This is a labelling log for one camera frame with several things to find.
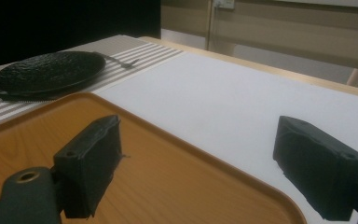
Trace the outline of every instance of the textured black plate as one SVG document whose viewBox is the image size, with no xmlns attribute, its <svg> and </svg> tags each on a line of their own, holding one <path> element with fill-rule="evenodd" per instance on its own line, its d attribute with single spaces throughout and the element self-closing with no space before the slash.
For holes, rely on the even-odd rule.
<svg viewBox="0 0 358 224">
<path fill-rule="evenodd" d="M 76 87 L 96 77 L 103 57 L 81 51 L 35 56 L 0 71 L 0 90 L 13 94 L 49 93 Z"/>
</svg>

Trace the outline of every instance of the wall socket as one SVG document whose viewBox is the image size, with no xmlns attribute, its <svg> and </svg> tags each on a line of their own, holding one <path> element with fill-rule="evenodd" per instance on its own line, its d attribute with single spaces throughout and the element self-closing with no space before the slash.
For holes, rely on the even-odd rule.
<svg viewBox="0 0 358 224">
<path fill-rule="evenodd" d="M 213 0 L 215 7 L 234 9 L 235 0 Z"/>
</svg>

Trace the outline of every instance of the brown tray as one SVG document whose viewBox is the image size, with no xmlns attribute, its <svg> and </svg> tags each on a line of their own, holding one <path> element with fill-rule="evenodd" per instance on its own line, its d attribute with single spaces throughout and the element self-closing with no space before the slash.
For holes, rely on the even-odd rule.
<svg viewBox="0 0 358 224">
<path fill-rule="evenodd" d="M 91 93 L 0 124 L 4 180 L 53 155 L 93 120 L 118 114 L 123 159 L 96 216 L 63 223 L 306 223 L 287 196 Z"/>
</svg>

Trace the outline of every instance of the white paper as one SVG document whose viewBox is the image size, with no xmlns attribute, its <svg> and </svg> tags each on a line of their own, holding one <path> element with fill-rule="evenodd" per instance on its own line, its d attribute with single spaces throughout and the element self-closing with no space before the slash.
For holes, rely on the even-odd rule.
<svg viewBox="0 0 358 224">
<path fill-rule="evenodd" d="M 358 96 L 191 53 L 99 95 L 283 191 L 309 223 L 330 222 L 272 159 L 279 116 L 303 119 L 358 150 Z M 354 214 L 342 223 L 357 221 Z"/>
</svg>

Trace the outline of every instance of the striped placemat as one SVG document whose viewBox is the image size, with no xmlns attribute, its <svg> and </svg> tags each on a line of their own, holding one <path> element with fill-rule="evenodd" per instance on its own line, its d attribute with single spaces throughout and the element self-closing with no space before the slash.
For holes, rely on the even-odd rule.
<svg viewBox="0 0 358 224">
<path fill-rule="evenodd" d="M 156 45 L 153 43 L 144 42 L 140 44 L 140 40 L 136 40 L 127 50 L 121 51 L 120 53 L 113 54 L 111 56 L 120 59 L 123 62 L 130 62 L 135 59 L 139 59 L 139 62 L 134 65 L 132 68 L 122 68 L 119 64 L 111 61 L 106 61 L 106 66 L 101 73 L 101 75 L 86 89 L 82 91 L 90 91 L 93 93 L 98 94 L 98 92 L 106 90 L 114 85 L 117 85 L 119 82 L 124 81 L 128 78 L 133 76 L 137 76 L 142 74 L 143 71 L 146 71 L 150 68 L 158 66 L 161 63 L 165 63 L 168 60 L 180 55 L 183 53 L 181 50 L 178 49 L 170 49 L 163 47 L 161 45 Z M 98 50 L 98 48 L 90 49 L 89 47 L 84 48 L 85 51 L 93 51 Z M 32 109 L 35 109 L 38 106 L 44 105 L 48 102 L 33 102 L 33 103 L 26 103 L 26 102 L 3 102 L 0 100 L 0 123 L 7 120 L 12 119 L 20 114 L 26 113 Z"/>
</svg>

